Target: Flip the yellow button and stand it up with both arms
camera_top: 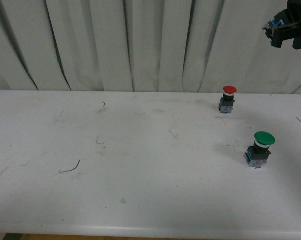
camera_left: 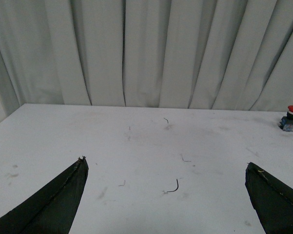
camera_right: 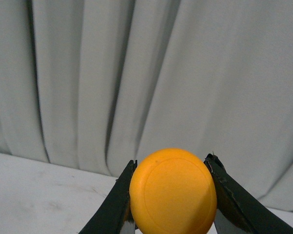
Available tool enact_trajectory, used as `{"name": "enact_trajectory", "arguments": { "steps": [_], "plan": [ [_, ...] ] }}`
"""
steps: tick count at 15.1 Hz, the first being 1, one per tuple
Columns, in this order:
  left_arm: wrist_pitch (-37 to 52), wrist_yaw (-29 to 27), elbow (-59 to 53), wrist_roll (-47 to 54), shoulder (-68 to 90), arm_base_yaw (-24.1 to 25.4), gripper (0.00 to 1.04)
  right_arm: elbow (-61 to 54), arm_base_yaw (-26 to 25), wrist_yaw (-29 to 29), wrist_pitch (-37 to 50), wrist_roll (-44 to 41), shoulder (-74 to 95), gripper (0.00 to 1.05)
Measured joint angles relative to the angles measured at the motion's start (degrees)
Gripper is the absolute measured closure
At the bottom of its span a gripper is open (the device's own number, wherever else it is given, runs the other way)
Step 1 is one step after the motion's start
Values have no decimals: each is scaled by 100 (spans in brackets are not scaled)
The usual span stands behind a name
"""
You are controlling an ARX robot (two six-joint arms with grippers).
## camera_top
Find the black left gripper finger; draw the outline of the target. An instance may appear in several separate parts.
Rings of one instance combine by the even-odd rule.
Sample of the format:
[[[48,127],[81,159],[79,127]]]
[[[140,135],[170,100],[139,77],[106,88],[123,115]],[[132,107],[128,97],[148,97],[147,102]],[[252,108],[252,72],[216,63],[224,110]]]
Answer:
[[[295,30],[296,24],[288,24],[276,28],[271,39],[271,46],[275,48],[281,48],[284,41],[294,38],[294,33],[296,33]]]

